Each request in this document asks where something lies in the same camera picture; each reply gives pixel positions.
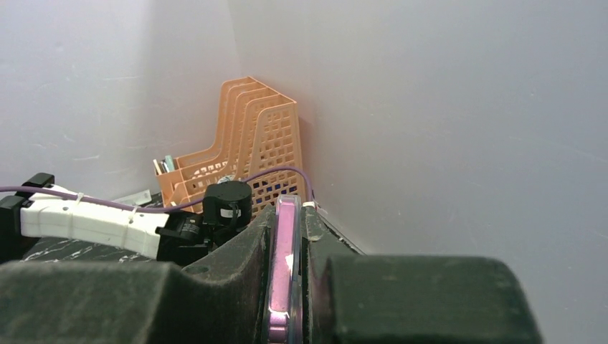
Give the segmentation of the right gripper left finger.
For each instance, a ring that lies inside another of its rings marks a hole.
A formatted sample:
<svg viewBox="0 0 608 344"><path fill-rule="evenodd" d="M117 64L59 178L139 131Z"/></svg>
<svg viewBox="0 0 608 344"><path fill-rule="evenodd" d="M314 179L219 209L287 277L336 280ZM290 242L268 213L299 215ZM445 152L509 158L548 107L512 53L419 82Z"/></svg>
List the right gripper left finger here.
<svg viewBox="0 0 608 344"><path fill-rule="evenodd" d="M259 343L270 228L265 209L235 238L168 262L1 266L3 343Z"/></svg>

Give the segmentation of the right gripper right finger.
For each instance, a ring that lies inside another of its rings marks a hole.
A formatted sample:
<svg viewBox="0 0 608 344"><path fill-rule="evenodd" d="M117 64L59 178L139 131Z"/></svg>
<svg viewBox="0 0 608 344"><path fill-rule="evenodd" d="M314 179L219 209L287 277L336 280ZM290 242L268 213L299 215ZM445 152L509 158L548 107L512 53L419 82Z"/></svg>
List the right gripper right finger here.
<svg viewBox="0 0 608 344"><path fill-rule="evenodd" d="M511 268L490 257L361 254L302 212L305 343L542 343Z"/></svg>

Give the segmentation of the clear case phone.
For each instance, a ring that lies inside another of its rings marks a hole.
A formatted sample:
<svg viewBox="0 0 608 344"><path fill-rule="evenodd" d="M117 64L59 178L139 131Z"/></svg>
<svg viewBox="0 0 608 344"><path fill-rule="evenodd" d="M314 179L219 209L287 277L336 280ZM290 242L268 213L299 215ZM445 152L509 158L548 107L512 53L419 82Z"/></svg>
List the clear case phone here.
<svg viewBox="0 0 608 344"><path fill-rule="evenodd" d="M262 343L302 342L301 209L295 195L281 195L275 205Z"/></svg>

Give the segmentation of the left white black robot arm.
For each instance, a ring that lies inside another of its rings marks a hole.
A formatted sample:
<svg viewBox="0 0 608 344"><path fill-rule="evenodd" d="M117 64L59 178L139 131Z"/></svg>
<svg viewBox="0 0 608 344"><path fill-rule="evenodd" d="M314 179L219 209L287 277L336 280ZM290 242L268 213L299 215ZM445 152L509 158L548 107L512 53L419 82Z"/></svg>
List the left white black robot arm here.
<svg viewBox="0 0 608 344"><path fill-rule="evenodd" d="M43 237L79 240L135 252L182 267L220 247L252 220L252 188L242 181L212 184L198 204L146 208L104 201L56 185L37 173L1 187L1 261L22 257Z"/></svg>

